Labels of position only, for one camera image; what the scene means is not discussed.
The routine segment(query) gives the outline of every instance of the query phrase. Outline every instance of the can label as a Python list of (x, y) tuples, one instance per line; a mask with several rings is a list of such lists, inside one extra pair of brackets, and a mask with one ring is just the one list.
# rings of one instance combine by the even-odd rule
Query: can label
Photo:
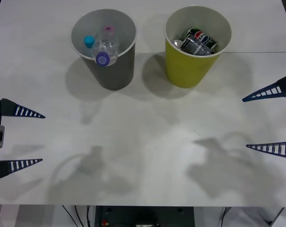
[(211, 39), (208, 35), (206, 35), (204, 32), (202, 32), (200, 29), (196, 27), (191, 28), (188, 31), (187, 35), (188, 34), (192, 34), (197, 40), (201, 41), (211, 50), (213, 50), (218, 45), (218, 43), (215, 40)]
[(189, 34), (183, 42), (182, 51), (198, 56), (207, 56), (213, 54), (212, 50), (203, 44), (200, 40), (196, 39), (192, 34)]

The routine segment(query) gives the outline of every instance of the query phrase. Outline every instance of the paper cup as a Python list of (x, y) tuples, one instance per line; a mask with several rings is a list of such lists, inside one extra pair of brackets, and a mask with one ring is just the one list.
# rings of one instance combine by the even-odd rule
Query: paper cup
[[(218, 42), (218, 52), (195, 56), (176, 48), (172, 41), (184, 40), (186, 33), (197, 27)], [(227, 19), (217, 11), (203, 6), (187, 6), (172, 13), (164, 25), (166, 70), (169, 80), (178, 87), (194, 87), (212, 67), (232, 38)]]
[[(100, 66), (94, 59), (87, 56), (84, 37), (98, 33), (106, 26), (113, 26), (119, 40), (117, 61), (110, 66)], [(109, 90), (119, 90), (126, 87), (134, 76), (134, 49), (136, 26), (133, 20), (124, 12), (116, 9), (97, 9), (83, 15), (71, 31), (71, 45), (84, 60), (98, 83)]]

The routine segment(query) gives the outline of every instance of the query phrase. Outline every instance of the cup rim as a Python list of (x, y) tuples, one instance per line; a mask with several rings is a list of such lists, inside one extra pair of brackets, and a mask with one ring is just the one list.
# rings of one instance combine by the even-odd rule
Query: cup rim
[[(171, 41), (169, 40), (169, 38), (167, 37), (167, 34), (166, 34), (166, 24), (167, 24), (167, 21), (169, 20), (169, 18), (170, 18), (174, 13), (178, 12), (179, 10), (183, 10), (183, 9), (185, 9), (185, 8), (191, 8), (191, 7), (206, 8), (206, 9), (215, 11), (216, 13), (220, 14), (220, 15), (227, 21), (227, 24), (228, 24), (228, 26), (229, 26), (229, 28), (230, 28), (230, 31), (231, 31), (231, 38), (230, 38), (228, 44), (226, 45), (226, 47), (225, 47), (224, 49), (222, 49), (221, 51), (219, 51), (218, 53), (215, 53), (215, 54), (211, 54), (211, 55), (207, 55), (207, 56), (197, 56), (197, 55), (192, 55), (192, 54), (183, 52), (183, 51), (179, 50), (177, 47), (175, 47), (175, 46), (171, 43)], [(182, 8), (180, 8), (180, 9), (178, 9), (178, 10), (172, 12), (172, 13), (168, 16), (168, 18), (166, 19), (165, 24), (164, 24), (164, 35), (165, 35), (165, 39), (167, 40), (167, 42), (168, 42), (176, 51), (178, 51), (178, 52), (181, 53), (181, 54), (184, 54), (184, 55), (186, 55), (186, 56), (188, 56), (188, 57), (192, 57), (192, 58), (212, 58), (212, 57), (215, 57), (215, 56), (219, 56), (219, 55), (220, 55), (221, 53), (223, 53), (223, 52), (226, 50), (226, 48), (229, 46), (229, 44), (230, 44), (230, 42), (231, 42), (231, 40), (232, 40), (232, 27), (231, 27), (229, 21), (226, 19), (226, 17), (224, 17), (223, 14), (221, 14), (220, 12), (218, 12), (218, 11), (212, 9), (212, 8), (206, 7), (206, 6), (190, 5), (190, 6), (182, 7)]]
[(72, 26), (72, 28), (71, 28), (69, 42), (70, 42), (71, 47), (73, 48), (73, 50), (74, 50), (78, 55), (80, 55), (82, 58), (86, 58), (86, 59), (88, 59), (88, 60), (93, 60), (93, 61), (94, 61), (93, 58), (90, 58), (90, 57), (85, 56), (84, 54), (80, 53), (80, 52), (74, 47), (74, 45), (73, 45), (73, 43), (72, 43), (72, 30), (73, 30), (73, 28), (75, 27), (75, 25), (78, 23), (78, 21), (79, 21), (83, 16), (85, 16), (86, 14), (89, 14), (89, 13), (95, 12), (95, 11), (99, 11), (99, 10), (105, 10), (105, 9), (111, 9), (111, 10), (115, 10), (115, 11), (119, 11), (119, 12), (121, 12), (121, 13), (124, 13), (124, 14), (125, 14), (126, 16), (128, 16), (128, 17), (132, 20), (132, 22), (134, 23), (134, 27), (135, 27), (134, 40), (133, 40), (133, 42), (129, 45), (129, 47), (128, 47), (125, 51), (123, 51), (122, 53), (118, 54), (118, 57), (121, 57), (122, 55), (124, 55), (125, 53), (127, 53), (127, 52), (134, 46), (134, 44), (135, 44), (135, 41), (136, 41), (137, 35), (138, 35), (138, 30), (137, 30), (137, 26), (136, 26), (136, 24), (135, 24), (135, 22), (134, 22), (134, 19), (133, 19), (130, 15), (126, 14), (126, 13), (123, 12), (122, 10), (115, 9), (115, 8), (101, 8), (101, 9), (96, 9), (96, 10), (93, 10), (93, 11), (89, 11), (89, 12), (83, 14), (82, 16), (80, 16), (80, 17), (76, 20), (76, 22), (73, 24), (73, 26)]

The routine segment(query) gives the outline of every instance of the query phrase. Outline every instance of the purple bottle cap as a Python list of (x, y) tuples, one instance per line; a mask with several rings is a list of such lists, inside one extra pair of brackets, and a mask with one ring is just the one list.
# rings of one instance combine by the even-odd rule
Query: purple bottle cap
[(101, 51), (96, 56), (96, 63), (100, 66), (107, 66), (110, 62), (110, 56), (108, 53)]
[(115, 28), (113, 26), (106, 26), (104, 27), (104, 31), (114, 33)]

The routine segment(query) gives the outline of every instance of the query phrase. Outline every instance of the gray cup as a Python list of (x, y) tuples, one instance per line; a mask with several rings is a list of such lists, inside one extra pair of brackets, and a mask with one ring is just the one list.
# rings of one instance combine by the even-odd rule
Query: gray cup
[[(119, 40), (117, 61), (110, 66), (100, 66), (86, 55), (84, 37), (96, 35), (106, 26), (113, 26)], [(81, 56), (98, 83), (109, 90), (126, 87), (134, 77), (134, 49), (136, 26), (124, 12), (116, 9), (98, 9), (83, 15), (71, 31), (71, 45)]]

